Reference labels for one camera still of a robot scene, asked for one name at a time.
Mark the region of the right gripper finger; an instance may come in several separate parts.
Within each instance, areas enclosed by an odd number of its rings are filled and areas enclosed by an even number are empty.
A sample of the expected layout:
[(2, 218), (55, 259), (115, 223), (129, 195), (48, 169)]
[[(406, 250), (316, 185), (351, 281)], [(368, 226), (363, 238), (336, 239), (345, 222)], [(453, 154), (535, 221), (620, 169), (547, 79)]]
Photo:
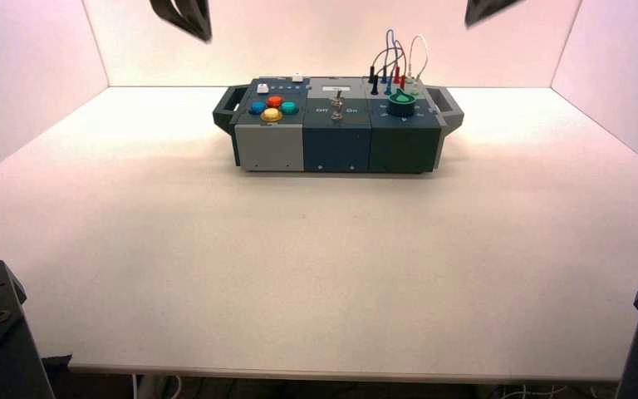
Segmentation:
[(497, 16), (521, 3), (523, 0), (468, 0), (464, 14), (464, 25), (475, 25)]

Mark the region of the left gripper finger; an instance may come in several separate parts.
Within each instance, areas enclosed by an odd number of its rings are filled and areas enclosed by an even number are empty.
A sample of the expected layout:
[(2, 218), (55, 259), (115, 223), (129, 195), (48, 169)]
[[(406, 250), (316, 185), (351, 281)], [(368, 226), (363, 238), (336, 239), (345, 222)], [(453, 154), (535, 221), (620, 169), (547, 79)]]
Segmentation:
[(160, 19), (176, 26), (178, 29), (187, 32), (189, 35), (197, 37), (195, 30), (187, 18), (187, 6), (189, 0), (150, 0), (150, 6)]
[(209, 15), (209, 3), (202, 0), (189, 0), (187, 18), (193, 26), (197, 37), (201, 40), (212, 39), (212, 28)]

